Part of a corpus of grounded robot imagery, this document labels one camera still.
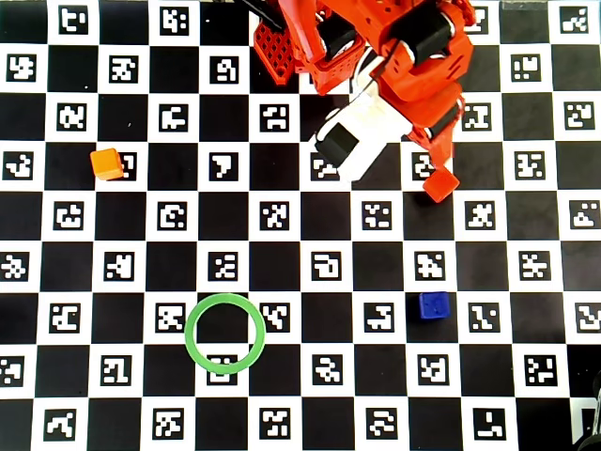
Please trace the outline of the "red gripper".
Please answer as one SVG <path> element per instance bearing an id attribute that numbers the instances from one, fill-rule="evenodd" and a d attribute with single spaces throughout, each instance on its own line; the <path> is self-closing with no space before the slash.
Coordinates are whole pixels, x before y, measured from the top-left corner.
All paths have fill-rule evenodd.
<path id="1" fill-rule="evenodd" d="M 434 169 L 431 175 L 442 172 L 453 176 L 447 161 L 454 155 L 453 131 L 465 108 L 461 86 L 457 81 L 412 83 L 409 78 L 408 73 L 375 70 L 375 136 L 385 142 L 406 136 L 428 152 Z"/>

